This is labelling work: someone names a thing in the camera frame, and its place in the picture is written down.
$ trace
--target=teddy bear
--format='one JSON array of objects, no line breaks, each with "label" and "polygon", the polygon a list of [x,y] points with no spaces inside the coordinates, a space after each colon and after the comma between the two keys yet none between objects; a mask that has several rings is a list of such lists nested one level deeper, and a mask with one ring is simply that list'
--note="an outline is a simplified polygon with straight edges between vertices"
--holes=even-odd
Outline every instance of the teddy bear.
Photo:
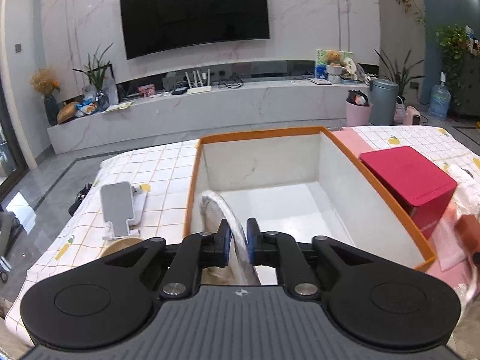
[{"label": "teddy bear", "polygon": [[340,66],[340,53],[338,51],[327,51],[326,62],[331,66]]}]

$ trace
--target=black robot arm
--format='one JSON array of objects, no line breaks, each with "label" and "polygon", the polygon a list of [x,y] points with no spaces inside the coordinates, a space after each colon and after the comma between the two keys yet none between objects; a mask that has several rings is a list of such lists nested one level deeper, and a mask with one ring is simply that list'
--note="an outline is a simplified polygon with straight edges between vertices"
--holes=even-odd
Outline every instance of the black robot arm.
[{"label": "black robot arm", "polygon": [[247,223],[250,261],[276,286],[201,285],[229,261],[230,229],[182,244],[151,238],[34,285],[20,312],[24,358],[457,359],[447,284],[331,238],[297,243]]}]

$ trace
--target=cardboard box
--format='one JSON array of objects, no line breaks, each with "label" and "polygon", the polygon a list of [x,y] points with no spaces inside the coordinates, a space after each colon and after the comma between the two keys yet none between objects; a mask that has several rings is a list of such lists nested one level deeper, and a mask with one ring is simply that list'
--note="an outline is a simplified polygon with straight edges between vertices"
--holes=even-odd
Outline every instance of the cardboard box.
[{"label": "cardboard box", "polygon": [[362,153],[360,159],[429,238],[455,192],[455,180],[409,146]]}]

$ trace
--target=paper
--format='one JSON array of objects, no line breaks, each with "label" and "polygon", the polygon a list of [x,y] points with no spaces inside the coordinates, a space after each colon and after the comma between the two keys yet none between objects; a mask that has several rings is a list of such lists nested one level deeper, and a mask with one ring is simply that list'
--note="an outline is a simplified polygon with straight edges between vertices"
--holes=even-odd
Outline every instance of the paper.
[{"label": "paper", "polygon": [[116,104],[116,105],[111,105],[110,107],[108,107],[105,112],[110,112],[110,111],[117,111],[117,110],[121,110],[121,109],[127,109],[127,108],[130,108],[130,106],[133,104],[134,102],[133,101],[128,101],[128,102],[124,102],[124,103],[120,103],[120,104]]}]

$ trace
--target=gray tile floor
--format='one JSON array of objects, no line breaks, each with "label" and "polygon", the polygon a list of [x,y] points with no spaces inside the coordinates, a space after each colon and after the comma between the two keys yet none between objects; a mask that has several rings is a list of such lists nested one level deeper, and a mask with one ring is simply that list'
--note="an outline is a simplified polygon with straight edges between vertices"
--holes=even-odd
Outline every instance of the gray tile floor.
[{"label": "gray tile floor", "polygon": [[[337,127],[342,123],[343,121],[328,121],[327,126]],[[95,174],[100,169],[100,163],[105,159],[124,151],[189,140],[212,133],[313,124],[325,123],[303,121],[232,127],[228,130],[196,131],[168,137],[135,139],[48,157],[37,169],[30,171],[2,202],[2,207],[14,211],[21,219],[25,232],[16,240],[7,256],[8,262],[12,265],[12,271],[8,282],[0,283],[0,298],[11,302],[15,300],[25,280],[27,270],[45,252],[66,225],[70,218],[67,210],[73,204],[77,192],[83,188],[85,183],[94,181]],[[430,118],[426,124],[445,128],[455,139],[480,155],[480,145],[476,143],[480,143],[480,132],[455,128],[473,127],[475,126],[474,121],[452,119],[440,121]]]}]

